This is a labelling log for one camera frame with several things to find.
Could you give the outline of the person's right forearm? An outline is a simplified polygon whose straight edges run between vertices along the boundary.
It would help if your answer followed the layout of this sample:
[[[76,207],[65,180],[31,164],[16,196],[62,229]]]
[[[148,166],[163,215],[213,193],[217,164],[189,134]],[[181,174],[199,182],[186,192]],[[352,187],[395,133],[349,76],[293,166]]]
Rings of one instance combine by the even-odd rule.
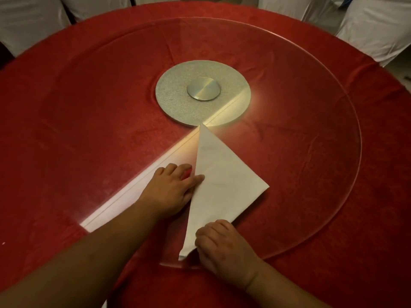
[[[332,308],[261,259],[248,267],[246,293],[260,308]]]

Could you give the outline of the person's right hand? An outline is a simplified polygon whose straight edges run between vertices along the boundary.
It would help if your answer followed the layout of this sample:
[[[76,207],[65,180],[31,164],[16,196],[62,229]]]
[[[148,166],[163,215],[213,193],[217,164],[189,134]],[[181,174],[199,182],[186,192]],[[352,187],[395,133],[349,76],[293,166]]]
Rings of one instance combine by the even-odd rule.
[[[201,264],[219,279],[247,290],[259,276],[262,259],[230,222],[209,222],[195,236]]]

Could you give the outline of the white cloth napkin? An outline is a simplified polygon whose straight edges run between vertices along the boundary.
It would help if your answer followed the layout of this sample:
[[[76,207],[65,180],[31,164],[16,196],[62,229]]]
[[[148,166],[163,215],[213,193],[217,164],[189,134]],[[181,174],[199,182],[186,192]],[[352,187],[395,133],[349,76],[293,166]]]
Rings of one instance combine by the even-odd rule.
[[[178,261],[196,249],[196,232],[219,219],[233,222],[269,185],[204,124],[199,128],[196,176],[205,179],[196,188]]]

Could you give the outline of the person's left forearm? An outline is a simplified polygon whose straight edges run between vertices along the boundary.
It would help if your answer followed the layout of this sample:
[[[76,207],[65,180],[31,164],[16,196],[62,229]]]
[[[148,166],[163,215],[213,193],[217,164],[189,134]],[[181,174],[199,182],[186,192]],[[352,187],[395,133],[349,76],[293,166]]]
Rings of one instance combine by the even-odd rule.
[[[102,308],[126,264],[159,220],[138,200],[0,294],[0,308]]]

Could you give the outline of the red tablecloth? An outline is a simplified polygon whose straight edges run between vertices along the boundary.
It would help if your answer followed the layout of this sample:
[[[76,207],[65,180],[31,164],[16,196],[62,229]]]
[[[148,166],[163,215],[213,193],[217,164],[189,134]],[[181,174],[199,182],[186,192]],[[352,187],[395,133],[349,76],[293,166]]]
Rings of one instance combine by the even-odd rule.
[[[333,307],[411,308],[411,94],[349,44],[265,10],[204,1],[136,6],[99,15],[40,42],[0,71],[0,292],[86,230],[44,205],[45,104],[58,74],[110,35],[171,18],[215,18],[261,28],[323,64],[351,100],[362,138],[357,178],[336,215],[296,247],[266,259]]]

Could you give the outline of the round glass turntable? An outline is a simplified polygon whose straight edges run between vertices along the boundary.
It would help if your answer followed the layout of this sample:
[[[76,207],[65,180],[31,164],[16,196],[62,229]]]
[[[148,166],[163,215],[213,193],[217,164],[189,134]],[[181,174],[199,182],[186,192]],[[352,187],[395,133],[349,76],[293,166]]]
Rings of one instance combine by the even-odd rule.
[[[186,61],[226,64],[244,76],[251,102],[237,120],[208,127],[269,188],[234,220],[263,259],[296,247],[323,228],[352,190],[362,138],[350,98],[332,73],[294,43],[244,23],[171,18],[129,27],[68,62],[47,97],[44,205],[86,232],[136,201],[154,171],[190,163],[199,128],[163,112],[159,78]],[[188,205],[141,250],[160,264],[178,261]]]

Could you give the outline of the silver round turntable base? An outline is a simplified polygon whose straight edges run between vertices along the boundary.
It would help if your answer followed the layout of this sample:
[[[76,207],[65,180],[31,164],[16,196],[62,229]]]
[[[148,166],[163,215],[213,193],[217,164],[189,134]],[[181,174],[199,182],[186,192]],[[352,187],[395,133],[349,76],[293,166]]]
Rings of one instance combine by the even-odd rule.
[[[198,77],[210,77],[220,84],[218,98],[202,102],[190,97],[187,85]],[[193,60],[168,69],[155,88],[157,103],[173,120],[198,127],[229,124],[240,118],[251,102],[251,89],[244,76],[234,68],[210,60]]]

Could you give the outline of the white covered chair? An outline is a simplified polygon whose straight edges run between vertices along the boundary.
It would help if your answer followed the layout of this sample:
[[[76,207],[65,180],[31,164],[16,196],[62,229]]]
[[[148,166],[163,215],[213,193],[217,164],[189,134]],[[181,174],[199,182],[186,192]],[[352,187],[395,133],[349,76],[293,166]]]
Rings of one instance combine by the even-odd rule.
[[[76,22],[131,6],[131,0],[61,0]]]
[[[309,23],[319,22],[344,0],[259,0],[258,8]]]
[[[353,0],[336,37],[385,67],[411,45],[411,0]]]
[[[61,0],[0,0],[0,42],[14,57],[70,25]]]

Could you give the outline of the round metal hub cap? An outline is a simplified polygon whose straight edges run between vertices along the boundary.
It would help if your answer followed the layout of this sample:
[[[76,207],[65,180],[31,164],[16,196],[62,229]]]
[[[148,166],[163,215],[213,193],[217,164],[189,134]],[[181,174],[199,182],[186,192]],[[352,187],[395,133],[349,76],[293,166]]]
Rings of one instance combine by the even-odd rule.
[[[187,85],[187,93],[197,101],[212,101],[221,93],[221,86],[217,80],[210,77],[198,77]]]

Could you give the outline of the person's left hand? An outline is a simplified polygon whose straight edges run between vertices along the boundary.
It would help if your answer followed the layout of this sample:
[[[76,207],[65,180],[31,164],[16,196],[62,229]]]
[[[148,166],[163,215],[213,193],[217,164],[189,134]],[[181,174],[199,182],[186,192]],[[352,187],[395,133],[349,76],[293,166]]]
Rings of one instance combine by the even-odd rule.
[[[176,178],[177,166],[170,163],[164,167],[163,174],[153,175],[136,202],[157,220],[178,213],[205,179],[204,175],[194,175],[179,180]]]

